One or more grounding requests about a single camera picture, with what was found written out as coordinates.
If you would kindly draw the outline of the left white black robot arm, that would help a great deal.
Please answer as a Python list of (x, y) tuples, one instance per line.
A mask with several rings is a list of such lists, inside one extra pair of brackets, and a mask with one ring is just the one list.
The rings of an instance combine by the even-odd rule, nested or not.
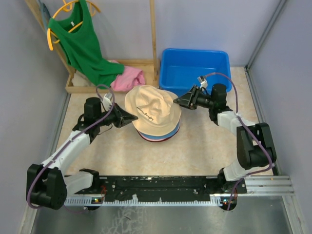
[(98, 192), (101, 181), (97, 171), (81, 169), (75, 175), (65, 176), (67, 169), (99, 135), (101, 127), (121, 128), (137, 119), (109, 99), (86, 99), (84, 112), (67, 140), (44, 162), (28, 168), (26, 201), (29, 207), (58, 210), (69, 195), (85, 189), (93, 194)]

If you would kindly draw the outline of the beige bucket hat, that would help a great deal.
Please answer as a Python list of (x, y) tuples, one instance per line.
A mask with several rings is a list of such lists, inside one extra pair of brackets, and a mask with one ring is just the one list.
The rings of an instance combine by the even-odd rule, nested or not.
[(181, 108), (174, 103), (177, 95), (151, 85), (139, 85), (125, 96), (125, 110), (137, 116), (133, 125), (137, 131), (151, 135), (164, 136), (172, 132), (181, 117)]

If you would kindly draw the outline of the wooden clothes rack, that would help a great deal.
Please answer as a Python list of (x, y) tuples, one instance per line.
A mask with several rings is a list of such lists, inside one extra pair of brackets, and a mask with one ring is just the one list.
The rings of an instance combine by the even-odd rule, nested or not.
[[(38, 0), (27, 0), (27, 6), (31, 10), (32, 14), (36, 18), (37, 22), (44, 29), (43, 19), (41, 15), (40, 5)], [(149, 1), (150, 6), (150, 21), (151, 21), (151, 37), (152, 37), (152, 59), (118, 59), (117, 61), (123, 65), (135, 67), (143, 70), (143, 74), (146, 80), (146, 84), (159, 87), (159, 73), (160, 73), (160, 59), (157, 58), (156, 51), (156, 20), (155, 20), (155, 2), (153, 0)], [(45, 31), (47, 36), (48, 47), (51, 51), (55, 50), (61, 59), (66, 70), (69, 72), (69, 77), (66, 82), (66, 91), (70, 94), (76, 93), (95, 93), (96, 89), (93, 86), (87, 87), (77, 87), (72, 83), (74, 78), (75, 69), (67, 64), (66, 56), (59, 45), (59, 41), (52, 40), (52, 33), (50, 29)]]

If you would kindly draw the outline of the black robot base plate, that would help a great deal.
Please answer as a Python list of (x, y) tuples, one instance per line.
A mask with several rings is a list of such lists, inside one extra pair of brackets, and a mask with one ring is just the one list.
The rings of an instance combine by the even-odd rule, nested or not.
[(220, 176), (100, 176), (96, 184), (67, 197), (67, 205), (94, 211), (109, 206), (217, 206), (233, 210), (246, 194), (245, 181)]

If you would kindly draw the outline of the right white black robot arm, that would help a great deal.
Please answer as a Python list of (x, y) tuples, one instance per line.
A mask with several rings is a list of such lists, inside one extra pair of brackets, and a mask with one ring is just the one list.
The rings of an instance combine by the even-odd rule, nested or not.
[(195, 85), (189, 92), (177, 97), (174, 103), (190, 110), (198, 106), (207, 108), (210, 120), (236, 137), (236, 159), (222, 168), (217, 178), (205, 182), (205, 191), (236, 193), (247, 176), (272, 168), (276, 161), (276, 151), (269, 125), (244, 120), (237, 111), (233, 111), (227, 105), (225, 85), (213, 85), (211, 93)]

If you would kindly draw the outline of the blue plastic bin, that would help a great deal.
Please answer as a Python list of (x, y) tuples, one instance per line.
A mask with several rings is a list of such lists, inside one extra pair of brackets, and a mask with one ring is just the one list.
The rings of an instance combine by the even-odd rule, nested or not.
[(206, 78), (208, 92), (216, 83), (224, 84), (226, 91), (231, 91), (230, 60), (226, 52), (168, 48), (161, 57), (159, 87), (182, 96), (193, 85), (200, 85), (198, 77), (211, 73), (215, 74)]

